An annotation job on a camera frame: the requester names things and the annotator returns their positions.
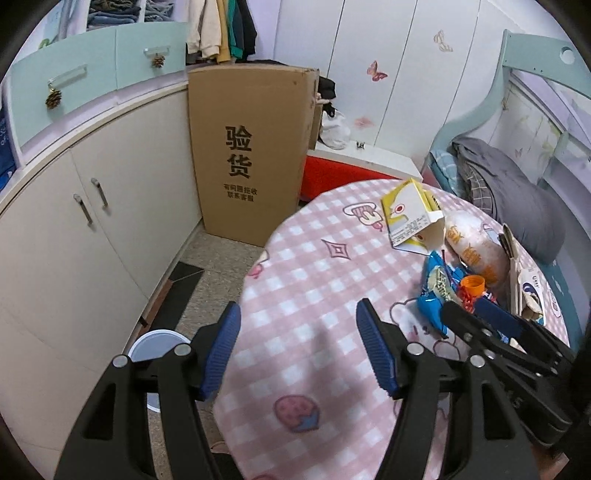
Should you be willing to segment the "white orange plastic bag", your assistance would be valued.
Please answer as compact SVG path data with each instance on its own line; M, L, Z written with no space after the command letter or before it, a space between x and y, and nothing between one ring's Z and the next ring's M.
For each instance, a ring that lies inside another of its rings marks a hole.
M457 256L488 287L502 286L509 271L509 259L493 227L465 212L446 215L446 240Z

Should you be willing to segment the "yellow white paper carton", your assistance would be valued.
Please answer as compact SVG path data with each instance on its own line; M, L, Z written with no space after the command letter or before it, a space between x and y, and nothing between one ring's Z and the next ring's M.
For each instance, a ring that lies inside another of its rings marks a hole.
M414 179L381 199L388 237L394 249L429 256L445 243L445 214L433 193Z

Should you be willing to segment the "white plastic trash bin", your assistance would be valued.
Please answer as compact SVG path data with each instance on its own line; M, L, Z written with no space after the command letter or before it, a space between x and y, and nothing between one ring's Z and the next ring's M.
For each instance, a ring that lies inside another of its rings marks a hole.
M133 363L159 359L179 344L188 344L190 340L184 335L169 329L156 329L140 336L130 347L127 356ZM160 398L157 390L157 379L150 378L146 390L147 409L159 414Z

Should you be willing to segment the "orange plastic cup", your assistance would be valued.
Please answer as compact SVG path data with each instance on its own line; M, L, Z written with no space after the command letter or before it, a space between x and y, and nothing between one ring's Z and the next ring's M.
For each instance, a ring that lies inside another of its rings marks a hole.
M480 298L486 291L486 280L480 275L468 275L460 281L460 292L470 298Z

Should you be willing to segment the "blue snack wrapper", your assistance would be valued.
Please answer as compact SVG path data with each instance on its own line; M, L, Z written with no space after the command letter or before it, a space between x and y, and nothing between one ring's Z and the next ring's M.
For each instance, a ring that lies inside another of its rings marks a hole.
M465 276L462 266L448 265L436 251L432 251L426 260L417 304L419 311L443 338L448 337L448 328L441 320L441 309L446 302L462 303L458 290Z

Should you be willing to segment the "grey blanket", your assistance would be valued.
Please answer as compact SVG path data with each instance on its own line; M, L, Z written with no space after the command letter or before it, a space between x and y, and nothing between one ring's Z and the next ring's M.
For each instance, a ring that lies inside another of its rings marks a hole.
M509 226L534 259L552 263L566 235L559 201L531 183L504 152L484 141L459 137L453 148L467 199L498 223Z

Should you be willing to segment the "pink checkered tablecloth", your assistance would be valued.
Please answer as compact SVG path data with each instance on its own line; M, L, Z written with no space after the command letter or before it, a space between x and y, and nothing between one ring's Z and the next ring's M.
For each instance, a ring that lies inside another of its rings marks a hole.
M392 180L324 193L267 240L243 282L242 326L214 417L246 479L372 479L400 410L379 386L356 327L356 304L442 356L420 314L424 256L394 249L378 223Z

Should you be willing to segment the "beige floor cabinet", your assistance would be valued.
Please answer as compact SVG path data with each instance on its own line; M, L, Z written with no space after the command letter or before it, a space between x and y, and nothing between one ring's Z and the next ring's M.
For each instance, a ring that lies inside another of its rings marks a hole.
M1 415L42 477L199 220L185 89L110 116L3 198Z

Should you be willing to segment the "red storage box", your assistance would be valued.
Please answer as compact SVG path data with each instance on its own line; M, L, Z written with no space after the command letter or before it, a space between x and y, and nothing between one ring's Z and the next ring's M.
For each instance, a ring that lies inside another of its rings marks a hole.
M301 201L311 201L322 193L349 183L381 179L394 179L394 176L356 165L308 156L304 165L300 199Z

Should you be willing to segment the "blue shopping bag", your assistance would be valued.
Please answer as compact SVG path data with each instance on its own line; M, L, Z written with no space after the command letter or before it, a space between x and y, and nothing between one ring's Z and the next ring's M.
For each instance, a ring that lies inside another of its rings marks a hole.
M17 170L4 110L0 111L0 190L3 190Z

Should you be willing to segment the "tall brown cardboard box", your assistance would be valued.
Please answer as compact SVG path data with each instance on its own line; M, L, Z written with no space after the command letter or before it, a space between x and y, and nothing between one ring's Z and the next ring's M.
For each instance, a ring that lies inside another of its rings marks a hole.
M297 210L318 71L270 64L197 68L188 114L204 228L263 247Z

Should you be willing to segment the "left pine cone ornament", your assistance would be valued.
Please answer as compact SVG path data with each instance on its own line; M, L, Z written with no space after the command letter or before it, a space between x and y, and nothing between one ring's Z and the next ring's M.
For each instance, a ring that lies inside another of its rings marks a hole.
M55 88L50 88L48 96L45 100L45 105L48 110L57 108L62 100L62 92Z

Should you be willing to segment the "pine cone ornament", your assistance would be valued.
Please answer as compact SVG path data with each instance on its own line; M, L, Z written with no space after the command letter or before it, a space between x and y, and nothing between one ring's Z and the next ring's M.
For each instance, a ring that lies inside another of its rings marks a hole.
M45 105L48 110L57 108L62 100L62 92L55 88L50 88L48 96L45 100Z
M156 54L152 57L151 66L154 69L161 69L164 65L164 62L165 62L165 57L163 55Z

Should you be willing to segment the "mint green drawer unit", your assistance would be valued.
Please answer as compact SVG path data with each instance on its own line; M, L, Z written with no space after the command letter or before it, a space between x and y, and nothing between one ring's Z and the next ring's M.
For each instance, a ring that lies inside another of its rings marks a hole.
M184 22L97 29L58 41L8 70L4 105L16 163L24 167L52 143L111 110L129 111L186 88ZM156 54L161 69L151 66ZM48 110L49 89L62 92Z

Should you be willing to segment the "right pine cone ornament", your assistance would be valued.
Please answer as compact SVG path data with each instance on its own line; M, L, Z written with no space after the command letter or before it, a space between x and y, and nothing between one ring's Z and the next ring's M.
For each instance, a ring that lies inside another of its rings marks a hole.
M164 65L164 62L165 62L165 57L163 55L156 54L152 57L151 66L154 69L161 69Z

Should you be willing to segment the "hanging clothes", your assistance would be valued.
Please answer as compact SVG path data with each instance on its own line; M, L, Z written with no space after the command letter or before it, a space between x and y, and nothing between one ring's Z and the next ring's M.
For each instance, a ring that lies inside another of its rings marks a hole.
M256 24L245 0L188 1L186 53L201 60L243 63L256 54Z

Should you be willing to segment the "folded clothes stack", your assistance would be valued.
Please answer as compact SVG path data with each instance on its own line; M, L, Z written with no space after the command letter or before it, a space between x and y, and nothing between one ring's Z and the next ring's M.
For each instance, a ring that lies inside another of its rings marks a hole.
M173 1L93 0L89 5L87 29L172 21L174 5Z

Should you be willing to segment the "teal bed frame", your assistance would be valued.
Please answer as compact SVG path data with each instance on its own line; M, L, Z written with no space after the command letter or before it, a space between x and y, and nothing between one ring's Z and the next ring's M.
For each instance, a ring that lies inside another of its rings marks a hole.
M578 346L590 302L590 71L575 46L504 31L487 95L446 121L430 148L426 164L444 189L451 182L435 155L451 151L461 136L502 151L557 202L566 240L541 269Z

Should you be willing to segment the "white plastic bag by wall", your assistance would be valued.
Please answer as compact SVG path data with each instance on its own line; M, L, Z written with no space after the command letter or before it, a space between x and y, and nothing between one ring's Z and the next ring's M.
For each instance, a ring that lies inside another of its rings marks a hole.
M335 110L332 116L328 112L322 113L320 140L333 150L346 148L351 140L351 129L346 124L346 116L342 112Z

